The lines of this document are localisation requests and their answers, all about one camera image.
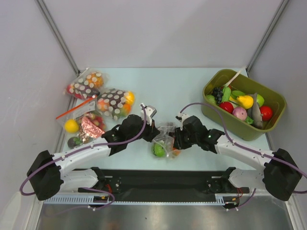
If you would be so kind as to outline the clear zip top bag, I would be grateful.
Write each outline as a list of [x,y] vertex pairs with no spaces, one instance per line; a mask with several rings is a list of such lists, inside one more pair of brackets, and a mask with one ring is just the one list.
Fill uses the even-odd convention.
[[176,157],[171,156],[171,152],[175,143],[175,128],[176,125],[173,122],[158,123],[158,130],[160,134],[153,139],[154,143],[162,143],[165,147],[166,156],[164,158],[174,159]]

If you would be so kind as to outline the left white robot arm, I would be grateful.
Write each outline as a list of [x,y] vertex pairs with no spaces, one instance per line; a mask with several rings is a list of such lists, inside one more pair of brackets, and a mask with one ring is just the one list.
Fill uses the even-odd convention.
[[93,189],[100,192],[106,181],[97,168],[83,171],[77,171],[77,168],[85,162],[119,153],[133,141],[143,139],[151,142],[159,133],[154,121],[147,122],[138,115],[129,115],[120,125],[87,144],[66,152],[51,154],[45,150],[39,153],[27,172],[27,178],[40,201],[60,191]]

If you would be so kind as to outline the orange fake fruit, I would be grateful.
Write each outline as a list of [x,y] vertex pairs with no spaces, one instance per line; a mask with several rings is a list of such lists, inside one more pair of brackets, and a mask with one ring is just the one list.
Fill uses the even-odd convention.
[[172,157],[177,157],[180,153],[181,153],[181,150],[173,148],[173,150],[171,152],[171,156]]

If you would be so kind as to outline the green fake apple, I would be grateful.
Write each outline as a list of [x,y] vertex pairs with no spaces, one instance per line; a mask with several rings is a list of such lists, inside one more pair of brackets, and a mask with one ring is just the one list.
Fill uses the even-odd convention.
[[153,155],[162,158],[166,156],[165,147],[162,143],[154,143],[152,146]]

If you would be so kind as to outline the yellow fake lemon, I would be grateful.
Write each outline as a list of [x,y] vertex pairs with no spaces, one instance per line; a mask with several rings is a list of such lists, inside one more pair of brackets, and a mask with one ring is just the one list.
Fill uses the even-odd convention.
[[250,109],[254,104],[254,99],[249,95],[242,95],[236,98],[237,103],[244,109]]

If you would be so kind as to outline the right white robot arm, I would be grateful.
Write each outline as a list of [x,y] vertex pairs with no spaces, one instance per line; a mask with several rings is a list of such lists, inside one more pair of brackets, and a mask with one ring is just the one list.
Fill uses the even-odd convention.
[[204,151],[231,157],[251,167],[250,170],[228,168],[221,180],[226,192],[233,192],[239,187],[265,189],[282,201],[288,201],[294,193],[302,173],[286,150],[257,150],[243,146],[223,131],[207,129],[194,115],[179,114],[176,118],[181,123],[175,129],[176,149],[185,150],[197,145]]

